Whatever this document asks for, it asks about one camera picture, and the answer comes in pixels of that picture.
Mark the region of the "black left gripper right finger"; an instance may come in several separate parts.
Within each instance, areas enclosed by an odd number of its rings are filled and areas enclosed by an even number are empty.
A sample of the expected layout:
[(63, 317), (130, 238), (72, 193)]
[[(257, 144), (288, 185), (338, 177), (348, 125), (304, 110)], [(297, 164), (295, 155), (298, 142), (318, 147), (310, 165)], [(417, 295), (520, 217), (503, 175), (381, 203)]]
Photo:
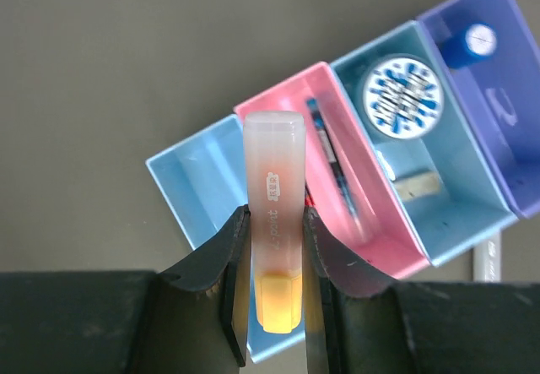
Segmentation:
[(536, 373), (536, 283), (407, 282), (303, 214), (311, 373)]

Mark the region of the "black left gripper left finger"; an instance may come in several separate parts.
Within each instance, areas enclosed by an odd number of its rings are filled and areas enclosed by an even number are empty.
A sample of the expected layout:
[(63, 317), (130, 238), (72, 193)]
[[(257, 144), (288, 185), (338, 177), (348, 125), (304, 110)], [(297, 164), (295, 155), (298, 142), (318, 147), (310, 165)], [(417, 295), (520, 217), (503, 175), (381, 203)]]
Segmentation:
[(236, 373), (246, 363), (250, 214), (149, 270), (1, 276), (4, 373)]

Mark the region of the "red pen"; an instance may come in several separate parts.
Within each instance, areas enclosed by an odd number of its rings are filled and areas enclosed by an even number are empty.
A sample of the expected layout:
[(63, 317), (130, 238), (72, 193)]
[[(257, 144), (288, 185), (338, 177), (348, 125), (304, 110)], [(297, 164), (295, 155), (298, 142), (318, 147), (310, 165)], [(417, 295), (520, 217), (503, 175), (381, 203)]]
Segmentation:
[(314, 198), (307, 184), (305, 184), (305, 206), (314, 208), (316, 206)]

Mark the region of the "pink drawer bin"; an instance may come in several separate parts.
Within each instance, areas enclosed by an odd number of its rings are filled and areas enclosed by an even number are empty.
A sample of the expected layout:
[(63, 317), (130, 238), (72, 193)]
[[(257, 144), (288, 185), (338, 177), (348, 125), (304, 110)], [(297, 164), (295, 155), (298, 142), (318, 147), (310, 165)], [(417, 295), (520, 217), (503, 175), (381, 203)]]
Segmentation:
[[(321, 113), (354, 212), (349, 211), (332, 173), (311, 118), (309, 100), (315, 100)], [(319, 62), (234, 108), (240, 119), (253, 111), (296, 111), (303, 115), (307, 187), (322, 221), (338, 240), (397, 279), (428, 267), (397, 195), (327, 63)]]

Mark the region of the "small beige eraser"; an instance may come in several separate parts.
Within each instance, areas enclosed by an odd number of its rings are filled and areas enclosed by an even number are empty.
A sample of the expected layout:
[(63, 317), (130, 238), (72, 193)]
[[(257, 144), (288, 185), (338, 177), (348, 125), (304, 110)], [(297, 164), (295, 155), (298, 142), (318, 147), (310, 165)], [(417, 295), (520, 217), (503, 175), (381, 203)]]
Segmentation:
[(437, 194), (440, 191), (440, 178), (435, 171), (423, 171), (395, 180), (393, 186), (397, 196), (403, 202), (408, 202)]

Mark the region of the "orange pink highlighter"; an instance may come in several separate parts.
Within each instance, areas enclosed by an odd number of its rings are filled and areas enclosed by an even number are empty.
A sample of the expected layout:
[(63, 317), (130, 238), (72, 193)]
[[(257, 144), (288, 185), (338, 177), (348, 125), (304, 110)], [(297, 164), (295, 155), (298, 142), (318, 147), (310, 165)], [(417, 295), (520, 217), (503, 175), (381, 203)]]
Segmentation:
[(243, 139), (256, 319), (267, 333), (291, 333), (302, 316), (304, 118), (251, 112)]

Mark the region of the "light blue drawer bin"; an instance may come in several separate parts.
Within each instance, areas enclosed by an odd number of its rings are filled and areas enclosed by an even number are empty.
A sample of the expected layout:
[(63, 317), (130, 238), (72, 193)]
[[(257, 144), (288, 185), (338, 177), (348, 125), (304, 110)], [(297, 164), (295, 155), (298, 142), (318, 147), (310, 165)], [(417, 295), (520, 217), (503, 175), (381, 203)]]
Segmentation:
[(303, 337), (267, 333), (257, 321), (251, 261), (244, 120), (229, 116), (150, 158), (148, 169), (181, 226), (192, 252), (169, 268), (180, 287), (219, 284), (219, 315), (240, 353), (266, 360)]

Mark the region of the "blue pen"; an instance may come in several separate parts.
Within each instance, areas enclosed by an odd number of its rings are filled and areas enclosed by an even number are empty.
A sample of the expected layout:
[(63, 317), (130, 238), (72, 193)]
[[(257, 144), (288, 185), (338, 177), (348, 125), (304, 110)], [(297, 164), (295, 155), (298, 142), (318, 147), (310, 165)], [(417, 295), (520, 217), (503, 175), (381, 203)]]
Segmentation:
[(338, 161), (338, 156), (334, 149), (324, 118), (319, 109), (317, 99), (311, 97), (308, 98), (305, 103), (309, 110), (319, 142), (327, 158), (328, 164), (330, 165), (332, 175), (337, 183), (337, 189), (358, 231), (359, 242), (361, 244), (369, 243), (372, 239), (372, 233), (360, 218), (359, 210), (354, 201), (353, 194), (343, 172), (343, 168)]

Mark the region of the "round blue tape tin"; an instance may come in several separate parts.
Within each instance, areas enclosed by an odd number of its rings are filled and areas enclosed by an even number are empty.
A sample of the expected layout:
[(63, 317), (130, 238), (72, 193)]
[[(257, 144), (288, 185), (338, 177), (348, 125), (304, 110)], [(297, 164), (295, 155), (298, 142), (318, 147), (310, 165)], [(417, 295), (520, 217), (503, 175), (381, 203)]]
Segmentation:
[(374, 62), (357, 87), (359, 115), (376, 133), (398, 140), (422, 138), (439, 122), (445, 93), (425, 60), (392, 54)]

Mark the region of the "purple drawer bin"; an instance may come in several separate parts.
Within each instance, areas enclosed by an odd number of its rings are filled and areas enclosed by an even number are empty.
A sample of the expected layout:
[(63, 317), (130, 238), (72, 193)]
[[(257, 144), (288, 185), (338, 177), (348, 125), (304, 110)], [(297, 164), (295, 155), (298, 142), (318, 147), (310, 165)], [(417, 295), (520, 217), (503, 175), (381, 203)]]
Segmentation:
[[(517, 1), (446, 0), (418, 22), (506, 202), (531, 218), (539, 211), (539, 48)], [(496, 52), (449, 68), (440, 45), (473, 23), (494, 28)]]

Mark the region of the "grey blue glue bottle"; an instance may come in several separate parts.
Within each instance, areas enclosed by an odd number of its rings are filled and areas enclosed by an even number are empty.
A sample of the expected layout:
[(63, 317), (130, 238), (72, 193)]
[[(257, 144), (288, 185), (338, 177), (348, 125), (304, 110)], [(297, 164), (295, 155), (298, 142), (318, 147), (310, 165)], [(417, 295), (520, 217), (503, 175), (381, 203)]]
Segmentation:
[(449, 68), (469, 67), (491, 58), (496, 52), (498, 37), (488, 24), (473, 23), (440, 45), (440, 54)]

